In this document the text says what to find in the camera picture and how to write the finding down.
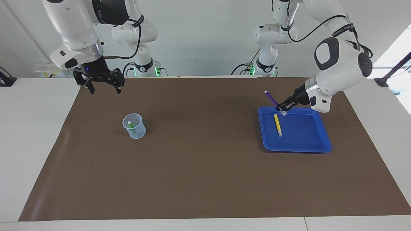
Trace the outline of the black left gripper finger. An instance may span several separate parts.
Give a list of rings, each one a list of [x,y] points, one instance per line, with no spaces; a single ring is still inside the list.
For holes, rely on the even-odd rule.
[[[296,103],[295,101],[291,100],[286,100],[280,103],[278,106],[276,106],[276,110],[279,112],[286,112],[289,111],[291,108],[293,108],[295,105],[297,105],[298,102]]]
[[[290,96],[278,105],[278,108],[292,108],[297,104],[295,95]]]

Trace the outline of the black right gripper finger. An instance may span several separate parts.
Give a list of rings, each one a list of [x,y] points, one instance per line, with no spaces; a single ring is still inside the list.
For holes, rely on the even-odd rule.
[[[88,77],[87,75],[85,75],[80,68],[74,68],[73,76],[76,80],[77,85],[87,88],[91,92],[91,94],[94,94],[95,88],[92,84],[91,77]]]
[[[108,84],[115,87],[117,94],[121,94],[122,87],[125,85],[125,78],[120,69],[114,69],[109,72],[107,78]]]

